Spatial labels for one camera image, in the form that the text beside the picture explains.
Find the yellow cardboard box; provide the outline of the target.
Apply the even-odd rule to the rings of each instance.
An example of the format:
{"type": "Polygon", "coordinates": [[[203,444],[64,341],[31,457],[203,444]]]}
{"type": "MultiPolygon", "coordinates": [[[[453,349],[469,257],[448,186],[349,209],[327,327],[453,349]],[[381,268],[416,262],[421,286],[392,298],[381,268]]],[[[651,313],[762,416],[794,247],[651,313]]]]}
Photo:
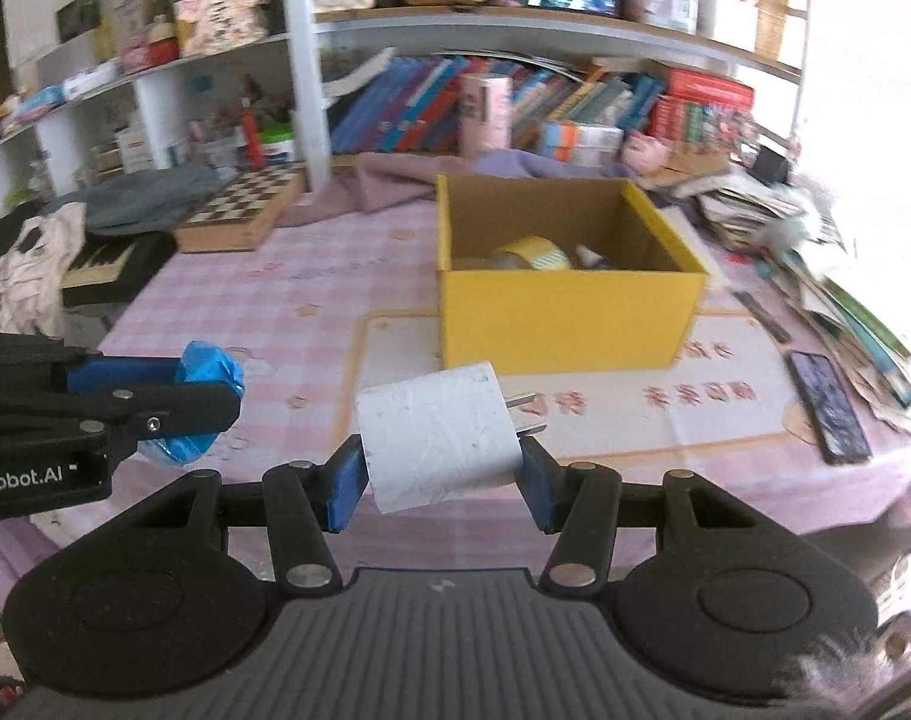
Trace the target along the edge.
{"type": "Polygon", "coordinates": [[[441,359],[488,361],[501,376],[672,366],[690,335],[707,271],[627,179],[437,181],[441,359]],[[554,242],[566,271],[496,270],[494,250],[554,242]],[[584,270],[577,245],[613,271],[584,270]]]}

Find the grey folded clothing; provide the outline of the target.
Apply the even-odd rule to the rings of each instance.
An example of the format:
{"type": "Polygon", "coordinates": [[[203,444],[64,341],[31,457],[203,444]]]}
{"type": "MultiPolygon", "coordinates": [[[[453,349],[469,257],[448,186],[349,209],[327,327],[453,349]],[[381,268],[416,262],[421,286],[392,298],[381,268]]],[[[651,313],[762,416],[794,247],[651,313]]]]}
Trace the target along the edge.
{"type": "Polygon", "coordinates": [[[146,232],[170,232],[225,185],[220,173],[204,164],[131,172],[57,197],[42,206],[42,215],[81,203],[86,211],[86,231],[94,236],[124,238],[146,232]]]}

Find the yellow tape roll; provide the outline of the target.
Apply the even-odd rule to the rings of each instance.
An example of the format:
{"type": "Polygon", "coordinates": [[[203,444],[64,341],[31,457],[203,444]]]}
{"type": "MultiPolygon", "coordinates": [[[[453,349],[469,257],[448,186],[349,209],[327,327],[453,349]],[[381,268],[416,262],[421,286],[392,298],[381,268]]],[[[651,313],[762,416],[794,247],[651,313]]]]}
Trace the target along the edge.
{"type": "Polygon", "coordinates": [[[571,260],[549,239],[524,236],[501,245],[491,255],[496,270],[566,271],[571,260]]]}

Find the white power adapter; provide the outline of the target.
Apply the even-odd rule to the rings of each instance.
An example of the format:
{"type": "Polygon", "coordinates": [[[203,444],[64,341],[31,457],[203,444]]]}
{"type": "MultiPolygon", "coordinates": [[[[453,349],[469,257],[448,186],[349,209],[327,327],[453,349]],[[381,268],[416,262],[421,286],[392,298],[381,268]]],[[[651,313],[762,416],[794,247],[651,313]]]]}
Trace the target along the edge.
{"type": "Polygon", "coordinates": [[[546,429],[515,424],[531,394],[507,398],[487,362],[364,388],[357,432],[375,505],[396,514],[499,488],[522,466],[520,439],[546,429]]]}

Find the black keyboard piano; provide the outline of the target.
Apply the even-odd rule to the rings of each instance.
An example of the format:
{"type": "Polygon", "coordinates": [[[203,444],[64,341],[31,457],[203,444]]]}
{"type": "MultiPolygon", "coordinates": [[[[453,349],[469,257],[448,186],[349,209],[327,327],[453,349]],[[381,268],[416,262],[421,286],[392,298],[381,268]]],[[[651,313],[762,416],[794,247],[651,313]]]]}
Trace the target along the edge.
{"type": "Polygon", "coordinates": [[[63,304],[131,302],[176,252],[176,239],[169,232],[88,236],[63,277],[63,304]]]}

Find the black phone stand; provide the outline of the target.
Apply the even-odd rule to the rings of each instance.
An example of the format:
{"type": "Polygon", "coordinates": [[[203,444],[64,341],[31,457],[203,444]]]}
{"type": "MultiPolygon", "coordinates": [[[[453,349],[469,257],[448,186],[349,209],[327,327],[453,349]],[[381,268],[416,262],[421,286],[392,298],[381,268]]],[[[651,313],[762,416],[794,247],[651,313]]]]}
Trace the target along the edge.
{"type": "Polygon", "coordinates": [[[787,185],[790,182],[792,167],[792,154],[779,153],[769,146],[761,146],[748,172],[761,184],[787,185]]]}

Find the white spray bottle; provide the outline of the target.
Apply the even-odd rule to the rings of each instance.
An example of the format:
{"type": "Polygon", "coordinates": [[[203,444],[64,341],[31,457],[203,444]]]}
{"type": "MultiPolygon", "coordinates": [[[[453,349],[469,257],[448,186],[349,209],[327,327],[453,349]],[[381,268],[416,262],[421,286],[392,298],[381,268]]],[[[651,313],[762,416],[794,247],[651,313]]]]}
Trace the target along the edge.
{"type": "Polygon", "coordinates": [[[613,271],[615,265],[605,255],[588,249],[587,245],[579,244],[576,247],[576,257],[584,270],[588,271],[613,271]]]}

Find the pink lucky cat figurine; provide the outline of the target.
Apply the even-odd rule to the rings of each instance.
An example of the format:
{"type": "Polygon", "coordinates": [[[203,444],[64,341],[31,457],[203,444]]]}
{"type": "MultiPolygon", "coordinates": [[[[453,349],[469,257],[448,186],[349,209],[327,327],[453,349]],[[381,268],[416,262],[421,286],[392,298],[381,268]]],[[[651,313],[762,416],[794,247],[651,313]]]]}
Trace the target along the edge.
{"type": "Polygon", "coordinates": [[[184,57],[223,54],[268,34],[268,0],[177,0],[177,37],[184,57]]]}

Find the pink cloth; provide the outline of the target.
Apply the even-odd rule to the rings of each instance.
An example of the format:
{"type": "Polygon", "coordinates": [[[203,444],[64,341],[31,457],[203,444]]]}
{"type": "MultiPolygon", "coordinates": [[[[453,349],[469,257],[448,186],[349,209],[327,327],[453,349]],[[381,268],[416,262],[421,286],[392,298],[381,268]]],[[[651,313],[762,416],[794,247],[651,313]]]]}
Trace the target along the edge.
{"type": "Polygon", "coordinates": [[[435,199],[439,176],[460,176],[473,163],[458,156],[364,153],[327,184],[302,195],[278,216],[276,226],[299,227],[351,213],[376,211],[435,199]]]}

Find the row of leaning books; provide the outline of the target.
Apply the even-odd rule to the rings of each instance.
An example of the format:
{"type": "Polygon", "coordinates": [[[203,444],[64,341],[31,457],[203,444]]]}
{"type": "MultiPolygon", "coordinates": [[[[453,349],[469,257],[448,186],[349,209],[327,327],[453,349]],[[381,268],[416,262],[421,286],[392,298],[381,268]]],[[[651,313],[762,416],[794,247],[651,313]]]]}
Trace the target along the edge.
{"type": "Polygon", "coordinates": [[[398,57],[390,50],[330,94],[335,154],[533,151],[598,166],[644,130],[665,91],[649,73],[577,68],[519,54],[398,57]]]}

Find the blue wrapper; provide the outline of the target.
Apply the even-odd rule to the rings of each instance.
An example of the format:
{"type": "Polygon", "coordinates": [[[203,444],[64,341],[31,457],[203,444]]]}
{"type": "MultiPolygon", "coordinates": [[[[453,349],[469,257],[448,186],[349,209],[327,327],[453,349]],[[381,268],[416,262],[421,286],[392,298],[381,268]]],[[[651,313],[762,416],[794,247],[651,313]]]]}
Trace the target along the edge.
{"type": "Polygon", "coordinates": [[[195,340],[182,351],[172,383],[177,415],[187,422],[177,429],[166,427],[161,437],[140,440],[138,452],[154,463],[187,466],[202,458],[236,421],[245,376],[226,349],[195,340]]]}

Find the black smartphone on table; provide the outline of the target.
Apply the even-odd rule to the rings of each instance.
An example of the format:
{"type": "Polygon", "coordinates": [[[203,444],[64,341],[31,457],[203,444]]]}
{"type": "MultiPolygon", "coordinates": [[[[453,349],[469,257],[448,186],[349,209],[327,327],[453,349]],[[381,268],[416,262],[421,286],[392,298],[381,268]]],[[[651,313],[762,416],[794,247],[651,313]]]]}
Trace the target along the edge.
{"type": "Polygon", "coordinates": [[[869,461],[867,436],[828,356],[792,349],[786,355],[786,364],[823,460],[832,466],[869,461]]]}

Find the red bottle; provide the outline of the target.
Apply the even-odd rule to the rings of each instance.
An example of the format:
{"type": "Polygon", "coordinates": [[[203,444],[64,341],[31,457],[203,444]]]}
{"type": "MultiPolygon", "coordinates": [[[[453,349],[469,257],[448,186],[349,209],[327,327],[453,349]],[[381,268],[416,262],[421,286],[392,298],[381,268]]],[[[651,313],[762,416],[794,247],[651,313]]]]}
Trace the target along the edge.
{"type": "Polygon", "coordinates": [[[247,148],[247,158],[252,169],[263,169],[266,164],[265,154],[261,151],[260,132],[258,132],[257,115],[250,103],[249,98],[240,99],[242,112],[240,113],[240,123],[242,124],[243,136],[245,137],[245,148],[247,148]]]}

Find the purple cloth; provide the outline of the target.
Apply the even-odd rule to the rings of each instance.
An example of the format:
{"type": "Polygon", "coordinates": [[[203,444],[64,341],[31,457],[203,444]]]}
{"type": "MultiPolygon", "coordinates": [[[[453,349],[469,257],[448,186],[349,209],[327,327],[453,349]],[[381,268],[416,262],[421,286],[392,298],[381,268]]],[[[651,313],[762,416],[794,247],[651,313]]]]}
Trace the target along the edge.
{"type": "Polygon", "coordinates": [[[629,179],[634,181],[638,174],[621,163],[610,163],[602,167],[581,166],[551,160],[540,154],[520,149],[499,149],[483,154],[473,161],[471,174],[501,177],[501,179],[629,179]]]}

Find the pink checkered tablecloth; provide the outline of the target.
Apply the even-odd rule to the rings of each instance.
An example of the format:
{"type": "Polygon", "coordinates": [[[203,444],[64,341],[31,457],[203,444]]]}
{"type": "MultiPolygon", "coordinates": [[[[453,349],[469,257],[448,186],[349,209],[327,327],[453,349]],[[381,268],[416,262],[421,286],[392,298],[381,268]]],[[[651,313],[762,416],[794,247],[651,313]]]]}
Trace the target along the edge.
{"type": "Polygon", "coordinates": [[[111,355],[216,344],[245,376],[239,421],[206,465],[250,481],[320,461],[379,416],[380,470],[405,488],[418,450],[462,449],[498,395],[562,461],[629,481],[688,468],[796,532],[911,519],[911,439],[867,424],[862,465],[821,460],[786,364],[745,310],[704,304],[675,364],[654,371],[499,376],[442,371],[435,208],[414,203],[273,232],[247,254],[179,255],[104,340],[111,355]]]}

